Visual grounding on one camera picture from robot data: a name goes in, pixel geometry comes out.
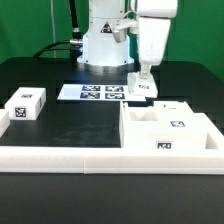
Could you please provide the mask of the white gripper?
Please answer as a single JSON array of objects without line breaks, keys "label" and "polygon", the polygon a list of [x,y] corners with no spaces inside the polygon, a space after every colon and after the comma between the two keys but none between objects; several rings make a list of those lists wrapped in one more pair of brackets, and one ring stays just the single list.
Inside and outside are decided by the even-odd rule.
[{"label": "white gripper", "polygon": [[131,9],[137,20],[140,78],[148,79],[151,66],[159,65],[163,59],[178,0],[131,0]]}]

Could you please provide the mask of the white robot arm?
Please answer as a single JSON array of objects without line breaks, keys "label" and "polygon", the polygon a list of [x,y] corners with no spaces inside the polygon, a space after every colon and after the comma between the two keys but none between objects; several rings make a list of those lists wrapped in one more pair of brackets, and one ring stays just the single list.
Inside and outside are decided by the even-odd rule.
[{"label": "white robot arm", "polygon": [[137,36],[141,72],[161,63],[178,0],[89,0],[89,28],[83,36],[78,66],[118,73],[134,68],[127,31]]}]

